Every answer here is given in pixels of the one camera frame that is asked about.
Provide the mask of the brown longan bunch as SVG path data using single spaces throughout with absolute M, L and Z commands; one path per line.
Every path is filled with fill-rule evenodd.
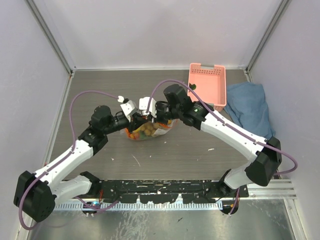
M 158 130 L 159 128 L 160 125 L 158 123 L 146 122 L 137 129 L 137 138 L 139 140 L 143 140 L 146 138 L 155 137 L 156 130 Z

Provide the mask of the clear zip bag orange zipper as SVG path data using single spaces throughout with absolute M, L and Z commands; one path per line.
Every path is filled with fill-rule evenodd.
M 150 140 L 168 133 L 178 120 L 168 120 L 167 124 L 152 122 L 146 116 L 131 118 L 129 128 L 122 129 L 120 133 L 133 141 Z

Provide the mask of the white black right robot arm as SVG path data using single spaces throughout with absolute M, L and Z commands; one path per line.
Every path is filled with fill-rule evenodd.
M 166 101 L 154 104 L 158 122 L 179 119 L 189 127 L 219 138 L 247 159 L 242 166 L 227 170 L 219 180 L 218 190 L 223 196 L 231 197 L 247 184 L 262 187 L 269 184 L 282 163 L 281 144 L 277 138 L 265 139 L 237 126 L 199 96 L 191 100 L 180 82 L 166 87 L 163 94 Z

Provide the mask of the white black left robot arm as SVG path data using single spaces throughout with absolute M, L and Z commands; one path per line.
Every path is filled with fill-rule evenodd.
M 74 139 L 68 150 L 37 171 L 25 171 L 18 177 L 13 203 L 18 207 L 20 221 L 23 220 L 23 214 L 26 214 L 39 223 L 61 203 L 81 195 L 88 198 L 99 195 L 101 181 L 87 171 L 72 180 L 63 179 L 97 154 L 107 144 L 109 134 L 130 127 L 132 115 L 137 110 L 128 103 L 120 107 L 121 111 L 113 115 L 108 106 L 98 106 L 88 128 Z

